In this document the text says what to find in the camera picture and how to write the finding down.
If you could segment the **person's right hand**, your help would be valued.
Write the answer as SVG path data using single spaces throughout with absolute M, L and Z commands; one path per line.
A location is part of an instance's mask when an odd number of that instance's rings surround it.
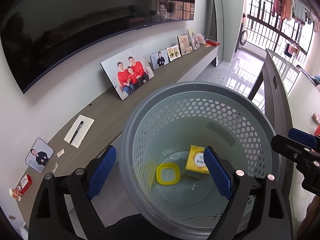
M 306 232 L 307 227 L 311 224 L 314 218 L 319 214 L 319 196 L 315 195 L 312 202 L 308 205 L 306 210 L 306 217 L 303 219 L 297 230 L 297 238 L 303 235 Z

